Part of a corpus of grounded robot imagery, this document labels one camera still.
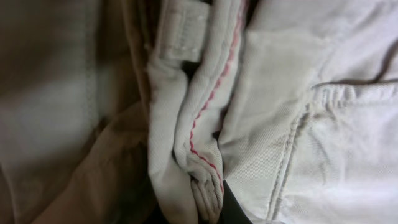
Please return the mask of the beige shorts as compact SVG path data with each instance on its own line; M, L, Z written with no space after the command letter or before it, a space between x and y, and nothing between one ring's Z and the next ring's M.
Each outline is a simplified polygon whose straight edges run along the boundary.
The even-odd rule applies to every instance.
M397 222L396 1L2 1L1 222Z

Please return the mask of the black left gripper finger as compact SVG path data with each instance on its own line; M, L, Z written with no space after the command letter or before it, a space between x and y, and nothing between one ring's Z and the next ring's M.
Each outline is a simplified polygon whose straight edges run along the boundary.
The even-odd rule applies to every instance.
M218 224L252 224L250 219L243 212L225 180L223 181L223 187L223 208L220 213Z

